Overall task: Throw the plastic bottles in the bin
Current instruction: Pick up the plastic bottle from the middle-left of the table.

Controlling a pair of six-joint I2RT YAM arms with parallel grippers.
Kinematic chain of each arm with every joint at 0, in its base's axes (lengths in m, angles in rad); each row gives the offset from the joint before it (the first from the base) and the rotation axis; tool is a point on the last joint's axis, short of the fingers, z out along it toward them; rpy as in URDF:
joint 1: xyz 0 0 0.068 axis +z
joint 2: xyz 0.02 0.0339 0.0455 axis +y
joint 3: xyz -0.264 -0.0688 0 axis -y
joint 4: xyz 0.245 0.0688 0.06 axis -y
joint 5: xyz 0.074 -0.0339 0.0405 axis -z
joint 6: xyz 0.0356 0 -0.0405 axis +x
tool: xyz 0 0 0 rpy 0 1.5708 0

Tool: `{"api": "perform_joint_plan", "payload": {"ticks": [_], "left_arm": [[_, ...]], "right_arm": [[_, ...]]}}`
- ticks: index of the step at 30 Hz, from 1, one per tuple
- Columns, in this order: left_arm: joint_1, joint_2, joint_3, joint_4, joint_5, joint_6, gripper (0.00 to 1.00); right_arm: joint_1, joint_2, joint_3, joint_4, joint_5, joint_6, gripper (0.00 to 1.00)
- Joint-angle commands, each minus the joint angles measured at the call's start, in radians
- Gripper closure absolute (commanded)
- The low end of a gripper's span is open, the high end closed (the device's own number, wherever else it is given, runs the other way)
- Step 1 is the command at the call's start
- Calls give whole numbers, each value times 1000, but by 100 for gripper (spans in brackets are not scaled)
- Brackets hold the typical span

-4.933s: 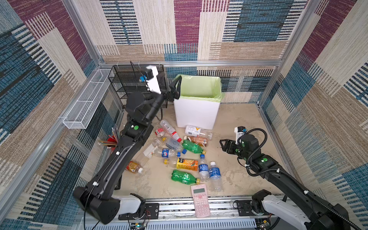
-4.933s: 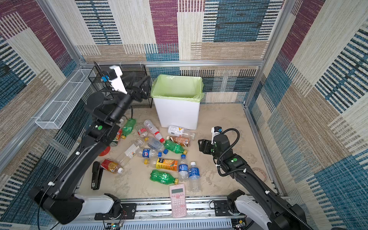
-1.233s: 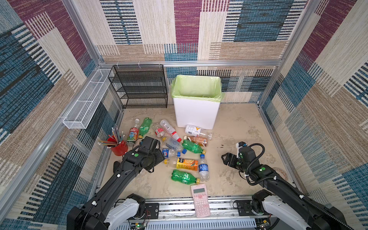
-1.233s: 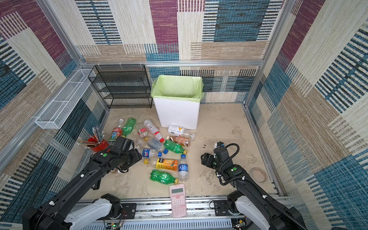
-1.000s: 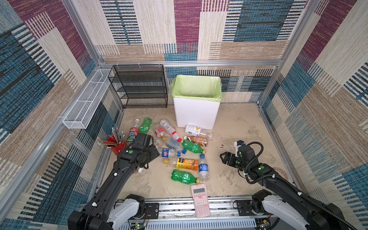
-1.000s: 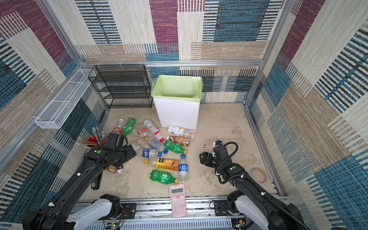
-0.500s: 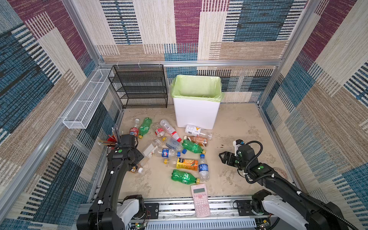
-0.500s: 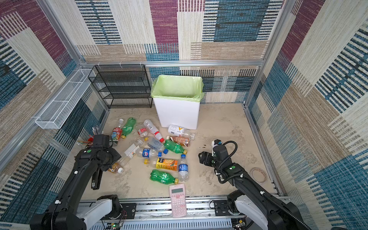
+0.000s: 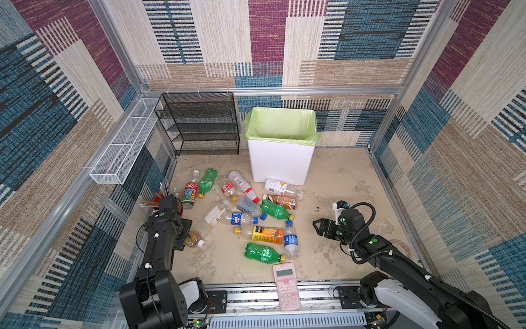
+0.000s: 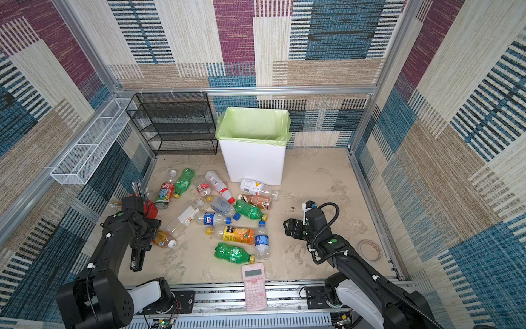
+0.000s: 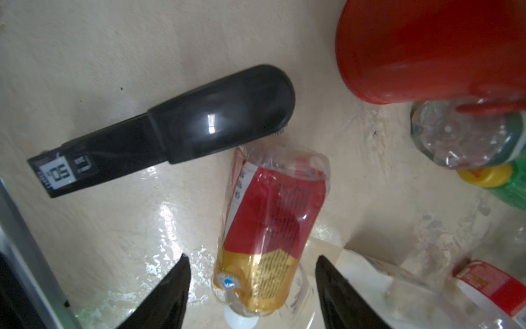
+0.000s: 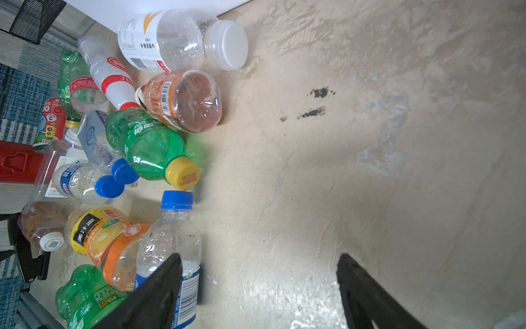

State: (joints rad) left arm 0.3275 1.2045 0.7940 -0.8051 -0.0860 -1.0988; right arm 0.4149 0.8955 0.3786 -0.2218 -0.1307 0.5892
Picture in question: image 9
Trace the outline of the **amber bottle white cap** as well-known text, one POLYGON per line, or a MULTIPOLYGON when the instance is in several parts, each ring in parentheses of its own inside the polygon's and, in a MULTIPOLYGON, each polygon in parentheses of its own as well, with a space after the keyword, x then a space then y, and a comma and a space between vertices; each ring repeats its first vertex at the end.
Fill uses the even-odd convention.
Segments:
POLYGON ((189 248, 203 248, 205 240, 198 232, 191 230, 185 238, 184 244, 189 248))

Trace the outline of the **blue label water bottle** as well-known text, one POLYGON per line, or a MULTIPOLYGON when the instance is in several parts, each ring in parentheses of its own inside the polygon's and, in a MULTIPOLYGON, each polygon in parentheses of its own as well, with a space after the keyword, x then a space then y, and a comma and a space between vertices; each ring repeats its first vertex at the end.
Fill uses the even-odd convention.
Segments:
POLYGON ((293 226, 293 222, 288 220, 284 230, 284 248, 286 250, 286 257, 289 260, 295 260, 299 257, 299 240, 297 231, 293 226))

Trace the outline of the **clear square white label bottle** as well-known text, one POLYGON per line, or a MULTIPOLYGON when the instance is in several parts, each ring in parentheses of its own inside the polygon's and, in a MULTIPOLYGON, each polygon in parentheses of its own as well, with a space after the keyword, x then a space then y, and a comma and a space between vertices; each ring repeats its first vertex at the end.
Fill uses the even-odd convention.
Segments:
POLYGON ((214 205, 205 212, 203 218, 197 224, 196 231, 204 239, 206 238, 212 230, 217 226, 221 220, 221 216, 225 211, 231 207, 231 200, 228 198, 221 198, 216 201, 214 205))

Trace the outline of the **orange juice bottle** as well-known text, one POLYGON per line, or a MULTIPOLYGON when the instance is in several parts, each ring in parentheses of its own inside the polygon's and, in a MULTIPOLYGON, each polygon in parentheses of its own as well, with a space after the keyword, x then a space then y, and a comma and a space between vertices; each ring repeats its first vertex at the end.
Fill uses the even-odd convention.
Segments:
POLYGON ((266 228, 262 226, 241 226, 234 229, 234 234, 249 242, 272 243, 282 245, 284 243, 284 231, 279 228, 266 228))

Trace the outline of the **white yellow label bottle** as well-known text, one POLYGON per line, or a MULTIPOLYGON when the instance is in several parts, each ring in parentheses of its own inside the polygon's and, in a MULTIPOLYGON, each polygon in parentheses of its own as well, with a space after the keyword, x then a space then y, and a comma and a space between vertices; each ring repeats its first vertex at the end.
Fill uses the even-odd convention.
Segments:
POLYGON ((304 196, 304 192, 298 187, 273 178, 267 178, 264 189, 274 195, 292 197, 298 200, 302 200, 304 196))

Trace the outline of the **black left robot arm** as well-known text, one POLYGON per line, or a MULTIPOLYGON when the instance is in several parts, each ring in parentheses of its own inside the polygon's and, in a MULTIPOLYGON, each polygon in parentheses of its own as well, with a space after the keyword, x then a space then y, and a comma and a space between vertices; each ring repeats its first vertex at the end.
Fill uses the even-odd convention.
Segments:
POLYGON ((192 222, 182 218, 175 196, 159 199, 158 210, 145 223, 147 246, 131 282, 119 300, 129 328, 183 328, 189 315, 205 311, 210 302, 204 284, 192 278, 178 284, 171 273, 173 254, 184 249, 192 222))

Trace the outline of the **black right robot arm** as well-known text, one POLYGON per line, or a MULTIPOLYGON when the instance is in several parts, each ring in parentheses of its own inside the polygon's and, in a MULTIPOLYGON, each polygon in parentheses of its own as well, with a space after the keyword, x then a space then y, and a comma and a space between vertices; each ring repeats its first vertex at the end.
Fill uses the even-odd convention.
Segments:
POLYGON ((394 308, 422 328, 506 328, 482 295, 447 284, 402 254, 392 242, 372 234, 369 227, 376 209, 366 203, 371 216, 365 219, 358 210, 361 206, 339 201, 336 219, 312 223, 319 236, 338 241, 355 264, 376 268, 360 281, 361 304, 394 308))

